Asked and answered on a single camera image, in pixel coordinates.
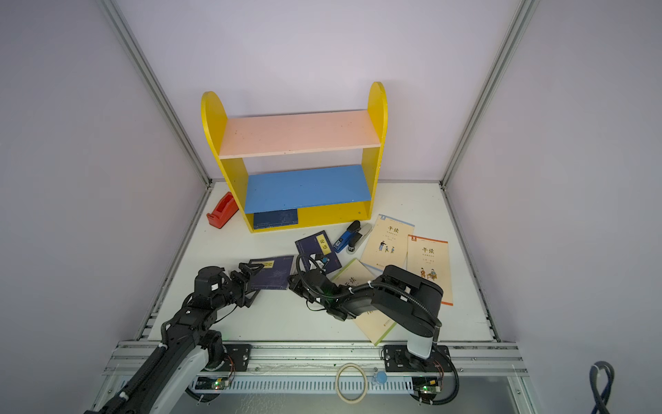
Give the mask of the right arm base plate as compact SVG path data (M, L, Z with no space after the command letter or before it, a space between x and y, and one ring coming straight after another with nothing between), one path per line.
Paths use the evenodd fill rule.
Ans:
M433 345L429 358L422 359L410 353L405 345L384 345L380 358L388 373L443 373L453 372L448 347Z

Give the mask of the blue book yellow label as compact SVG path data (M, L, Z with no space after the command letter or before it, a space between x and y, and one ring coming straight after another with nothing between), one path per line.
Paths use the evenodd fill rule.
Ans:
M298 210L274 210L253 214L253 228L272 229L298 224Z

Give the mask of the beige book green edge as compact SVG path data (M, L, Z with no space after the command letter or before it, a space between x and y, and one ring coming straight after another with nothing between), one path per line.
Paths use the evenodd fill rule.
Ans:
M353 259L331 280L336 285L358 286L375 278L376 276L366 266L359 260ZM375 346L379 345L396 325L392 319L379 310L363 313L356 317L354 322Z

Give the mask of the red tape dispenser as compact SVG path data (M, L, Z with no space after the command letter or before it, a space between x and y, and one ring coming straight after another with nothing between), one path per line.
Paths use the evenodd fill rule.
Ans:
M222 229L239 211L239 206L231 191L228 191L217 203L215 209L206 215L209 225Z

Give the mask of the right green circuit board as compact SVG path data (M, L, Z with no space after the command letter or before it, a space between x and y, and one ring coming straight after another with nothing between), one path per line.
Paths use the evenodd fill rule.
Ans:
M411 379L414 393L439 394L442 391L442 380L437 377L413 377Z

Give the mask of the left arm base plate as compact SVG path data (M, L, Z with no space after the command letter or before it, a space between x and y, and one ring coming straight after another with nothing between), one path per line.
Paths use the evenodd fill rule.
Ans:
M253 346L248 343L224 343L211 349L208 372L246 372Z

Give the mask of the beige book blue edge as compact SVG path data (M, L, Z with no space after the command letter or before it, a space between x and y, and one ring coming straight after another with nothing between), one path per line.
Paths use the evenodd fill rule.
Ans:
M365 243L360 262L374 276L389 266L405 268L408 239L415 226L394 217L379 214Z

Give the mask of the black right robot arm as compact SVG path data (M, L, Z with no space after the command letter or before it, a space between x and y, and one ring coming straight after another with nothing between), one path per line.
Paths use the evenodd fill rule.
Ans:
M317 303L331 317L344 322L369 312L381 312L410 333L397 361L412 372L426 372L438 361L434 333L444 291L434 282L401 267L387 266L381 275L358 286L334 284L322 270L298 271L288 288L309 303Z

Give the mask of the left green circuit board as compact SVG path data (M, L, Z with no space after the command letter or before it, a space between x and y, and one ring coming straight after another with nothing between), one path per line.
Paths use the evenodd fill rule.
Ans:
M210 377L198 377L195 382L194 389L196 391L222 391L229 388L232 385L232 381L229 378L210 378Z

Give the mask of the yellow shelf pink blue boards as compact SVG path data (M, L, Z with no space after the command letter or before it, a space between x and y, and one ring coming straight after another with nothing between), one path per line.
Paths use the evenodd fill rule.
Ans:
M365 110L231 118L213 91L203 94L200 107L210 151L250 232L371 218L389 122L383 83L371 85ZM359 164L250 174L245 163L348 150L362 152ZM291 209L298 210L298 224L253 228L253 214Z

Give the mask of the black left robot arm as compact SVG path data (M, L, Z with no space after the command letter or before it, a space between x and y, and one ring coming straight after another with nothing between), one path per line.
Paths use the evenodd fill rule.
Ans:
M251 346L226 345L212 326L219 310L250 307L259 292L251 287L264 266L241 263L227 274L222 267L204 267L194 291L161 326L161 341L133 377L96 413L169 413L198 374L226 371L223 384L248 370Z

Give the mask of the dark purple book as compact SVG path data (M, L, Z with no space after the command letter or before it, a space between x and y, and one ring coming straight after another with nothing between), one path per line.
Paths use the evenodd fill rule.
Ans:
M260 272L251 278L252 288L255 290L286 290L294 266L293 262L293 255L250 260L250 265L261 264L263 266Z
M329 275L342 268L341 261L334 252L325 230L295 241L295 246L300 255L307 255L314 260L324 274ZM322 265L322 257L329 258L329 264L326 267Z

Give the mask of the blue black stapler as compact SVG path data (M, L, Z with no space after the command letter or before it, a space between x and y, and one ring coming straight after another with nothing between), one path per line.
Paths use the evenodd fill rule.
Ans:
M348 225L345 232L336 240L333 245L333 250L336 253L341 253L341 251L348 246L349 241L352 239L353 235L358 233L361 227L361 222L359 220L354 220L351 224Z

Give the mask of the green circuit board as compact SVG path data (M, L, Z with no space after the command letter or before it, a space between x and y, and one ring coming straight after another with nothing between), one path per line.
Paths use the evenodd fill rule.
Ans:
M439 394L442 391L442 380L437 377L413 377L411 379L414 393Z
M229 388L232 385L232 381L229 378L210 378L210 377L198 377L195 382L194 389L196 391L222 391Z

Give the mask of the beige book orange edge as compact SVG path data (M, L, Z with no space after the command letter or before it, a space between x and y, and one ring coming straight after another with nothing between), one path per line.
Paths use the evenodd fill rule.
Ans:
M443 291L443 305L454 305L447 241L409 235L407 270L439 286Z

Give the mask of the aluminium front rail frame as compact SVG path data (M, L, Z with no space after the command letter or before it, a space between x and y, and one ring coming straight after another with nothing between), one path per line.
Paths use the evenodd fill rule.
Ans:
M118 393L158 343L120 344L105 369L107 380L92 406L93 412ZM387 341L377 346L367 341L223 340L223 343L248 343L253 346L248 370L237 373L232 385L225 390L196 391L194 386L198 377L229 376L228 373L203 371L184 390L181 398L189 396L201 405L220 405L228 396L236 394L303 394L309 397L303 406L305 413L344 413L351 410L361 413L410 413L416 408L443 413L455 410L462 403L483 405L487 412L495 413L498 408L489 403L487 393L472 385L477 378L494 378L506 383L507 401L518 412L541 412L541 403L529 371L515 343L436 342L434 344L437 346L448 347L453 369L449 374L386 372L380 358L381 348L391 344L406 346L404 341ZM388 381L383 386L372 381L377 371L388 375ZM414 393L413 377L440 378L442 391L439 394Z

